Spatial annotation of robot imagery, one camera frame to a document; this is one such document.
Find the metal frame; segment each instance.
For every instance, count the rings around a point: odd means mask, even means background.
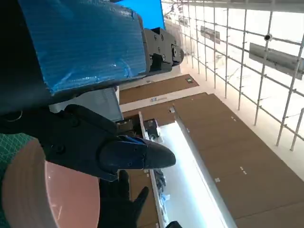
[[[277,146],[279,145],[279,142],[280,142],[280,139],[281,139],[281,136],[282,136],[282,131],[283,131],[284,128],[288,129],[291,133],[293,133],[294,134],[294,139],[293,139],[293,142],[292,142],[292,145],[291,145],[291,148],[290,148],[290,150],[292,151],[294,149],[295,142],[296,142],[297,138],[300,138],[301,140],[304,141],[304,136],[302,136],[302,135],[299,134],[300,125],[301,125],[301,121],[302,121],[303,114],[304,114],[304,108],[301,110],[301,112],[299,114],[298,124],[297,124],[297,127],[296,127],[295,130],[293,130],[292,128],[290,128],[289,126],[287,126],[285,124],[286,118],[289,117],[289,116],[287,116],[287,111],[288,111],[288,107],[289,107],[289,103],[290,103],[290,99],[291,99],[292,93],[297,94],[297,95],[299,95],[299,96],[301,96],[301,97],[304,98],[304,94],[301,93],[301,92],[299,92],[299,91],[297,91],[294,88],[295,76],[296,76],[296,74],[298,72],[298,68],[299,68],[299,64],[300,64],[300,59],[301,59],[301,55],[302,55],[303,48],[304,48],[304,34],[303,34],[302,42],[295,42],[295,41],[291,41],[291,40],[286,40],[286,39],[280,39],[280,38],[274,38],[274,37],[272,37],[272,40],[277,40],[277,41],[281,41],[281,42],[284,42],[284,43],[300,46],[300,48],[299,48],[299,54],[298,54],[298,57],[297,57],[297,65],[296,65],[296,69],[294,71],[293,79],[292,79],[292,82],[291,82],[290,86],[288,86],[288,85],[285,85],[285,84],[283,84],[283,83],[275,80],[274,78],[271,78],[268,75],[265,75],[265,60],[266,60],[267,54],[268,54],[268,43],[269,43],[269,41],[266,41],[265,54],[264,54],[264,63],[262,65],[261,71],[253,69],[250,66],[247,66],[246,64],[244,64],[244,53],[245,52],[247,52],[247,53],[249,52],[248,50],[245,49],[246,34],[252,34],[252,35],[256,35],[256,36],[260,36],[260,37],[264,37],[265,36],[265,34],[258,34],[258,33],[246,30],[246,27],[247,27],[247,9],[246,8],[245,8],[245,16],[244,16],[244,29],[241,30],[241,29],[237,29],[237,28],[233,28],[233,27],[229,26],[229,9],[230,9],[230,5],[229,4],[226,4],[226,9],[227,9],[227,24],[226,25],[220,25],[220,24],[216,23],[216,19],[215,19],[215,7],[216,6],[213,5],[213,8],[214,8],[213,9],[213,12],[214,12],[214,22],[209,22],[209,21],[205,20],[205,1],[202,0],[201,2],[202,2],[202,6],[203,6],[203,20],[197,19],[196,5],[195,4],[193,5],[195,7],[195,21],[196,21],[196,33],[197,33],[196,39],[192,38],[191,34],[190,34],[190,36],[188,36],[187,34],[184,33],[185,39],[186,39],[186,37],[189,37],[190,40],[193,39],[194,41],[197,42],[197,47],[198,47],[197,55],[198,55],[198,57],[196,58],[192,54],[192,58],[194,58],[194,59],[197,60],[197,62],[198,62],[198,68],[200,67],[200,64],[202,64],[205,67],[206,80],[207,80],[207,69],[210,70],[214,74],[214,77],[215,77],[214,78],[214,85],[215,85],[215,87],[216,87],[216,76],[218,76],[220,79],[222,79],[225,82],[225,98],[227,98],[227,86],[228,85],[231,86],[232,88],[234,88],[236,91],[238,91],[238,94],[239,94],[238,95],[238,110],[240,110],[241,97],[242,96],[246,97],[249,101],[251,101],[252,103],[254,103],[256,105],[256,116],[255,116],[254,125],[257,124],[257,118],[258,118],[258,114],[259,114],[259,110],[260,109],[263,110],[269,116],[271,116],[274,120],[276,120],[277,122],[279,122],[280,123],[280,130],[279,130],[279,134],[278,134],[278,138],[277,138],[277,142],[276,142]],[[270,34],[270,31],[271,31],[272,16],[273,16],[274,8],[275,8],[275,0],[272,0],[272,7],[270,8],[270,16],[269,16],[268,31],[267,31],[268,34]],[[214,42],[214,46],[213,47],[210,47],[209,45],[207,45],[206,44],[206,37],[204,37],[204,43],[199,41],[198,33],[200,32],[200,28],[198,28],[198,26],[197,26],[197,21],[203,22],[204,23],[204,27],[206,27],[206,23],[212,24],[214,32],[215,32],[215,27],[216,26],[221,26],[221,27],[224,27],[224,28],[227,29],[226,41],[220,40],[221,42],[223,42],[223,43],[226,44],[226,53],[222,53],[222,52],[218,51],[216,49],[215,42]],[[231,43],[228,42],[228,37],[229,37],[228,32],[229,32],[229,30],[235,30],[235,31],[241,31],[241,32],[243,32],[243,45],[242,45],[242,47],[238,47],[238,46],[236,46],[236,45],[231,44]],[[203,62],[200,61],[200,57],[199,57],[199,44],[204,45],[204,49],[205,49],[205,63],[203,63]],[[228,55],[228,46],[232,46],[234,48],[242,50],[242,59],[241,59],[241,62]],[[214,69],[211,69],[209,66],[207,66],[208,62],[207,62],[206,48],[210,48],[214,52],[214,55],[213,55],[213,57],[214,57]],[[216,53],[219,53],[219,54],[225,56],[225,59],[226,59],[226,75],[225,75],[225,78],[222,77],[222,76],[220,76],[216,72],[216,70],[217,70],[216,69],[216,63],[215,63],[215,55],[216,55]],[[228,59],[231,59],[231,60],[233,60],[236,63],[238,63],[238,64],[241,65],[241,77],[240,77],[239,88],[236,88],[234,85],[232,85],[228,81],[228,70],[227,70]],[[253,71],[256,74],[259,74],[261,76],[260,87],[259,87],[259,95],[258,95],[257,102],[255,102],[254,100],[252,100],[250,97],[248,97],[246,94],[244,94],[242,92],[242,87],[243,87],[243,85],[242,85],[242,77],[243,77],[243,68],[244,67],[246,67],[247,69],[250,69],[251,71]],[[288,97],[287,97],[287,102],[286,102],[286,105],[285,105],[285,111],[284,111],[282,120],[280,120],[277,117],[275,117],[274,115],[272,115],[269,111],[267,111],[265,108],[263,108],[261,106],[261,104],[260,104],[260,101],[262,100],[261,99],[261,91],[262,91],[262,87],[263,87],[263,80],[264,80],[264,78],[266,78],[266,79],[268,79],[268,80],[270,80],[270,81],[272,81],[272,82],[280,85],[281,87],[289,90]]]
[[[189,18],[190,45],[191,45],[191,57],[192,57],[192,68],[193,68],[193,51],[192,51],[192,35],[191,35],[191,18],[190,18],[189,0],[188,0],[188,18]]]
[[[243,31],[243,47],[242,47],[242,61],[241,61],[241,74],[239,79],[239,93],[238,93],[238,106],[237,109],[241,108],[241,97],[242,97],[242,79],[243,79],[243,67],[244,67],[244,52],[245,52],[245,38],[246,38],[246,23],[247,23],[247,9],[245,9],[245,17],[244,17],[244,31]]]
[[[216,42],[215,42],[215,6],[213,7],[213,33],[214,33],[214,41],[213,41],[213,48],[216,50]],[[213,64],[214,64],[214,88],[217,88],[217,77],[216,77],[216,61],[215,61],[215,51],[213,52]]]
[[[270,34],[271,23],[272,23],[272,15],[273,15],[273,10],[270,11],[267,34]],[[266,67],[265,62],[267,60],[267,55],[268,55],[268,43],[269,43],[269,40],[267,40],[266,44],[265,44],[265,53],[264,53],[263,66],[262,66],[262,72],[261,72],[260,88],[259,88],[259,91],[258,91],[257,106],[256,106],[256,116],[255,116],[255,123],[254,123],[255,126],[257,124],[258,110],[260,108],[263,79],[264,79],[265,67]]]
[[[227,29],[226,29],[226,55],[225,55],[225,60],[226,60],[226,71],[225,71],[225,98],[227,99],[227,73],[228,73],[228,24],[229,24],[229,8],[227,8]]]

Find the scaffolding pole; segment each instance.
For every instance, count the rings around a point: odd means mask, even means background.
[[[213,62],[214,62],[214,88],[217,88],[217,84],[216,84],[216,61],[215,61],[215,50],[216,50],[216,42],[215,42],[215,6],[213,7],[213,34],[214,34],[214,39],[213,39],[213,47],[214,47],[214,51],[213,51]]]
[[[203,15],[205,21],[205,1],[203,1]],[[204,22],[204,34],[206,33],[206,23]],[[205,74],[206,74],[206,81],[207,81],[207,53],[206,53],[206,36],[204,36],[204,47],[205,47]]]
[[[228,77],[228,23],[229,23],[229,8],[227,7],[227,29],[226,29],[226,75],[225,75],[225,98],[227,99],[227,77]]]
[[[184,26],[184,35],[185,35],[185,46],[186,46],[186,55],[187,55],[187,64],[188,64],[188,51],[187,51],[187,40],[186,40],[186,26],[185,26],[185,15],[184,15],[184,5],[182,4],[182,1],[180,0],[181,5],[182,5],[182,21],[183,21],[183,26]]]
[[[270,11],[267,34],[270,34],[272,15],[273,15],[273,8]],[[265,74],[265,62],[266,62],[267,55],[268,55],[268,43],[269,43],[269,40],[266,41],[266,45],[265,45],[265,53],[264,53],[263,66],[262,66],[262,72],[261,72],[260,88],[259,88],[259,91],[258,91],[257,106],[256,106],[256,116],[255,116],[255,123],[254,123],[255,126],[257,124],[258,110],[260,108],[263,79],[264,79],[264,74]]]
[[[291,98],[291,95],[292,95],[293,89],[294,89],[295,77],[298,74],[298,70],[299,70],[299,66],[300,66],[300,60],[301,60],[301,55],[302,55],[302,52],[303,52],[303,46],[304,46],[304,34],[303,34],[303,37],[302,37],[302,42],[301,42],[299,54],[298,54],[298,57],[296,59],[296,67],[294,69],[293,79],[292,79],[291,84],[290,84],[290,89],[289,89],[289,92],[288,92],[288,97],[287,97],[286,106],[285,106],[285,110],[284,110],[284,114],[283,114],[283,118],[282,118],[282,122],[281,122],[281,126],[280,126],[280,131],[279,131],[279,135],[278,135],[277,141],[276,141],[276,146],[278,146],[279,143],[280,143],[280,139],[281,139],[281,136],[282,136],[282,131],[283,131],[283,128],[285,126],[285,119],[286,119],[286,115],[287,115],[287,111],[288,111],[288,107],[289,107],[290,98]]]
[[[210,48],[211,50],[214,50],[214,51],[218,52],[218,53],[221,54],[221,55],[225,55],[224,53],[222,53],[222,52],[220,52],[220,51],[214,49],[213,47],[208,46],[206,43],[204,44],[204,43],[202,43],[202,42],[200,42],[200,41],[198,41],[198,40],[197,40],[197,42],[200,43],[200,44],[203,44],[204,47],[205,47],[205,49],[206,49],[206,48]],[[268,78],[269,80],[272,80],[273,82],[278,83],[278,84],[281,85],[282,87],[289,89],[289,96],[288,96],[288,99],[287,99],[287,102],[286,102],[286,107],[285,107],[286,112],[287,112],[287,109],[288,109],[288,105],[289,105],[289,102],[290,102],[290,98],[291,98],[291,94],[292,94],[292,93],[299,94],[300,96],[304,97],[304,95],[303,95],[302,93],[298,92],[296,89],[293,88],[293,87],[294,87],[294,83],[295,83],[295,76],[296,76],[296,74],[298,73],[298,68],[299,68],[299,65],[300,65],[300,59],[301,59],[301,55],[302,55],[302,52],[303,52],[303,47],[304,47],[304,34],[303,34],[302,43],[301,43],[301,46],[300,46],[299,55],[298,55],[298,58],[297,58],[297,66],[296,66],[296,69],[295,69],[295,72],[294,72],[294,75],[293,75],[293,80],[292,80],[292,83],[291,83],[291,86],[290,86],[290,87],[288,87],[288,86],[286,86],[286,85],[284,85],[284,84],[282,84],[282,83],[276,81],[275,79],[273,79],[273,78],[271,78],[271,77],[269,77],[269,76],[267,76],[267,75],[265,75],[265,74],[262,74],[261,72],[256,71],[255,69],[253,69],[253,68],[247,66],[246,64],[244,64],[245,67],[247,67],[248,69],[254,71],[254,72],[257,73],[257,74],[260,74],[261,77],[262,77],[262,75],[263,75],[265,78]],[[241,62],[237,61],[236,59],[234,59],[234,58],[232,58],[232,57],[230,57],[230,56],[228,56],[228,55],[227,55],[227,57],[228,57],[229,59],[231,59],[231,60],[233,60],[233,61],[235,61],[235,62],[241,64]],[[217,74],[214,70],[212,70],[210,67],[208,67],[206,62],[205,62],[205,64],[204,64],[204,63],[202,63],[198,58],[197,58],[197,60],[198,60],[198,62],[199,62],[200,64],[202,64],[203,66],[205,66],[205,69],[206,69],[206,70],[209,69],[212,73],[215,73],[216,76],[218,76],[219,78],[221,78],[222,80],[224,80],[225,82],[227,82],[227,85],[230,85],[232,88],[234,88],[236,91],[239,92],[239,89],[238,89],[238,88],[236,88],[235,86],[233,86],[231,83],[229,83],[228,81],[226,81],[225,78],[222,78],[222,77],[221,77],[219,74]],[[268,112],[266,109],[264,109],[261,105],[259,105],[259,104],[256,103],[255,101],[253,101],[250,97],[248,97],[247,95],[245,95],[243,92],[242,92],[242,95],[243,95],[244,97],[246,97],[249,101],[251,101],[253,104],[255,104],[257,107],[259,107],[259,109],[263,110],[266,114],[268,114],[269,116],[271,116],[274,120],[276,120],[277,122],[279,122],[279,123],[281,124],[282,129],[283,129],[283,128],[288,129],[288,130],[289,130],[291,133],[293,133],[297,138],[300,138],[302,141],[304,141],[304,137],[302,137],[302,136],[299,134],[298,130],[294,131],[293,129],[291,129],[291,128],[290,128],[289,126],[287,126],[283,121],[281,121],[281,120],[279,120],[278,118],[276,118],[274,115],[272,115],[270,112]]]
[[[244,31],[243,31],[243,47],[242,47],[242,60],[241,60],[241,75],[239,79],[239,92],[238,92],[238,106],[237,109],[241,108],[241,97],[242,97],[242,80],[243,80],[243,67],[244,67],[244,52],[245,52],[245,38],[246,38],[246,23],[247,23],[247,9],[245,9],[244,16]]]
[[[211,21],[200,20],[200,19],[198,19],[198,20],[213,25],[213,22],[211,22]],[[228,29],[239,31],[239,32],[243,32],[242,29],[238,29],[238,28],[234,28],[234,27],[230,27],[230,26],[226,26],[226,25],[221,25],[221,24],[218,24],[218,23],[216,23],[216,25],[224,27],[224,28],[228,27]],[[263,34],[256,33],[256,32],[251,32],[251,31],[248,31],[248,30],[246,30],[245,32],[248,33],[248,34],[251,34],[251,35],[255,35],[255,36],[260,36],[260,37],[264,37],[265,36]],[[293,44],[293,45],[298,45],[298,46],[301,45],[301,43],[299,43],[299,42],[288,40],[288,39],[280,39],[280,38],[272,37],[272,40],[276,40],[276,41],[280,41],[280,42],[284,42],[284,43],[288,43],[288,44]]]
[[[198,71],[199,71],[199,74],[200,74],[200,62],[199,62],[199,34],[198,34],[198,21],[197,21],[197,18],[196,18],[196,6],[195,6],[195,30],[196,30],[196,47],[197,47],[197,55],[198,55]]]
[[[299,120],[298,120],[298,124],[296,125],[293,142],[291,143],[291,147],[290,147],[291,151],[294,151],[294,148],[295,148],[295,141],[297,139],[297,134],[299,134],[299,129],[300,129],[300,126],[301,126],[303,114],[304,114],[304,108],[301,109]]]
[[[187,3],[188,3],[188,18],[189,18],[190,45],[191,45],[191,59],[192,59],[192,68],[193,68],[193,51],[192,51],[192,34],[191,34],[191,20],[190,20],[189,0],[187,0]]]

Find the white wall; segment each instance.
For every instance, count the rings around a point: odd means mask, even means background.
[[[184,228],[224,227],[178,124],[162,126],[161,136],[176,156],[176,165],[162,169],[167,181],[164,193],[170,194],[165,203],[169,221]]]

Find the sticker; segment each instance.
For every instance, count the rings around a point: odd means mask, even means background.
[[[175,113],[175,110],[174,110],[173,107],[169,108],[169,111],[170,111],[171,113]]]

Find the black mount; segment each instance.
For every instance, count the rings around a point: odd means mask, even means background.
[[[1,133],[25,133],[39,139],[46,160],[107,181],[118,169],[153,169],[175,164],[164,146],[139,138],[117,136],[112,121],[76,105],[57,114],[48,108],[0,117]]]

